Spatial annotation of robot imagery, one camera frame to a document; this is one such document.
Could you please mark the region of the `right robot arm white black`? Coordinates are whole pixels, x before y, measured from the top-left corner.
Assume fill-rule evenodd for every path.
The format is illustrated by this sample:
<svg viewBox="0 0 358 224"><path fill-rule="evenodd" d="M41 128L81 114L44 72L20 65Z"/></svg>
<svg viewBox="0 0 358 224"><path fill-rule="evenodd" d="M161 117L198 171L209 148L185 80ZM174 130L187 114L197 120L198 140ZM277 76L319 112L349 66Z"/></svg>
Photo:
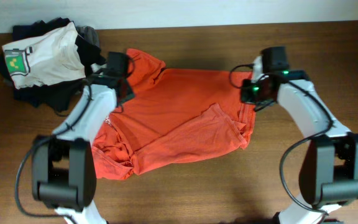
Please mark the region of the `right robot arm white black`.
<svg viewBox="0 0 358 224"><path fill-rule="evenodd" d="M241 101L259 111L272 103L292 117L303 139L291 145L279 164L280 180L291 205L273 217L274 223L336 223L328 215L358 200L358 134L338 121L318 96L302 70L284 70L243 80ZM307 143L294 196L287 185L284 164L289 153Z"/></svg>

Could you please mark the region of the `orange red t-shirt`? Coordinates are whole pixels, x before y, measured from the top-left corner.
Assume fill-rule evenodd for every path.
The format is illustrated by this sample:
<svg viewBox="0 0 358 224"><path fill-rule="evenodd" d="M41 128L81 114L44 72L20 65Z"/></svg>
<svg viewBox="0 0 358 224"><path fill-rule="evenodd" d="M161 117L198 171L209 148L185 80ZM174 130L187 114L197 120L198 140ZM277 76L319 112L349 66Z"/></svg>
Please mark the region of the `orange red t-shirt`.
<svg viewBox="0 0 358 224"><path fill-rule="evenodd" d="M251 73L167 68L143 51L127 54L135 97L104 120L93 142L97 178L124 180L248 146L255 112L237 85Z"/></svg>

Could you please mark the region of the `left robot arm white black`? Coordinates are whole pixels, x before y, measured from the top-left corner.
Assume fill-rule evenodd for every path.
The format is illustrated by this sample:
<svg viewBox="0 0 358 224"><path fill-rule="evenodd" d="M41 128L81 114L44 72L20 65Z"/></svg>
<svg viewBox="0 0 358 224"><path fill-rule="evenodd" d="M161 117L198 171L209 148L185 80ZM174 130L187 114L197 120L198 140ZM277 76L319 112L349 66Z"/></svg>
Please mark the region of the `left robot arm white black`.
<svg viewBox="0 0 358 224"><path fill-rule="evenodd" d="M91 145L107 116L133 99L126 77L93 75L82 96L50 136L32 146L32 195L67 223L105 223L93 200L96 171Z"/></svg>

